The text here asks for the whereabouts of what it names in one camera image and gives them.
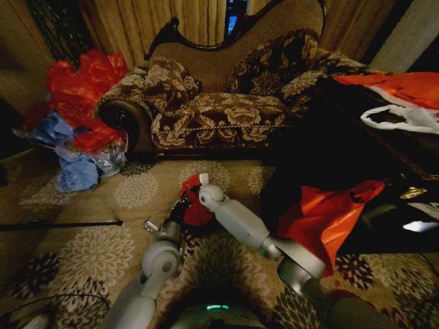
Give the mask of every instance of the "wall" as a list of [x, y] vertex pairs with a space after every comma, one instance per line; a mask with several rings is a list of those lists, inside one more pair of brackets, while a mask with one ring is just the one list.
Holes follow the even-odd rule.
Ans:
[[25, 0], [2, 0], [0, 97], [3, 101], [20, 113], [42, 101], [46, 92], [45, 71], [52, 62]]
[[438, 35], [439, 1], [414, 0], [372, 65], [383, 71], [405, 72]]
[[320, 46], [361, 60], [397, 0], [326, 0]]

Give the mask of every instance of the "black cable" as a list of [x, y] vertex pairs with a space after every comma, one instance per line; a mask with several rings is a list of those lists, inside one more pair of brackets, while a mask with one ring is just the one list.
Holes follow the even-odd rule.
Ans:
[[91, 223], [48, 223], [46, 221], [31, 221], [29, 223], [0, 224], [0, 232], [39, 231], [53, 228], [88, 228], [95, 226], [121, 226], [123, 221], [104, 221]]
[[10, 315], [13, 312], [16, 312], [16, 311], [18, 311], [18, 310], [20, 310], [22, 308], [31, 306], [31, 305], [39, 303], [39, 302], [42, 302], [44, 300], [51, 300], [52, 298], [57, 298], [57, 297], [96, 297], [96, 298], [100, 299], [105, 304], [105, 306], [107, 308], [107, 312], [110, 310], [110, 304], [102, 296], [93, 295], [92, 293], [61, 293], [59, 295], [52, 295], [52, 296], [49, 296], [49, 297], [40, 298], [39, 300], [34, 300], [34, 301], [26, 303], [24, 305], [20, 305], [20, 306], [14, 308], [13, 310], [10, 310], [9, 312], [6, 312], [6, 313], [2, 314], [2, 316], [0, 316], [0, 318], [5, 317], [6, 315]]

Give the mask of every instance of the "floral rug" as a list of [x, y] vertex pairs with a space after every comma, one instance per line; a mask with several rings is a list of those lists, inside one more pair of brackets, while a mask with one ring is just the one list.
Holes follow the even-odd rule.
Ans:
[[[180, 184], [208, 172], [213, 183], [259, 213], [258, 194], [272, 167], [256, 160], [128, 163], [94, 191], [56, 191], [56, 157], [27, 151], [2, 164], [1, 223], [122, 220], [122, 226], [0, 232], [0, 328], [22, 328], [32, 315], [51, 316], [51, 328], [96, 328], [120, 290], [141, 269], [153, 238], [148, 218], [166, 218]], [[160, 328], [186, 295], [202, 287], [230, 287], [268, 328], [325, 328], [312, 306], [279, 280], [277, 263], [240, 245], [227, 232], [185, 232], [185, 263], [157, 301], [150, 328]], [[326, 288], [346, 289], [401, 328], [439, 328], [438, 254], [340, 256]]]

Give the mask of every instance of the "curtain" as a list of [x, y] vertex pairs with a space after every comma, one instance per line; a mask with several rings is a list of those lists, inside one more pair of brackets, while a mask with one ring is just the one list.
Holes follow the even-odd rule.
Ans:
[[[248, 0], [247, 14], [256, 14], [271, 0]], [[327, 19], [320, 47], [361, 60], [396, 0], [325, 0]]]
[[179, 32], [199, 45], [222, 42], [225, 0], [78, 0], [95, 46], [122, 51], [129, 67], [142, 63], [155, 35], [172, 17]]

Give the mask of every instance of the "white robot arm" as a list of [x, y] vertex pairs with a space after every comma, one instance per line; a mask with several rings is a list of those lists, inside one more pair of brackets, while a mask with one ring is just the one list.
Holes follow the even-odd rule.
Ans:
[[[346, 297], [346, 292], [326, 292], [319, 284], [324, 263], [318, 257], [295, 241], [270, 236], [258, 216], [237, 200], [225, 196], [220, 187], [209, 184], [207, 174], [200, 175], [200, 181], [201, 204], [213, 212], [218, 222], [238, 241], [271, 260], [283, 257], [278, 266], [279, 277], [314, 303], [328, 328], [398, 328], [365, 301]], [[145, 329], [149, 325], [156, 308], [155, 300], [165, 281], [179, 273], [180, 224], [187, 206], [187, 200], [180, 198], [161, 227], [145, 222], [144, 228], [156, 236], [157, 242], [143, 256], [140, 276], [121, 292], [100, 328]]]

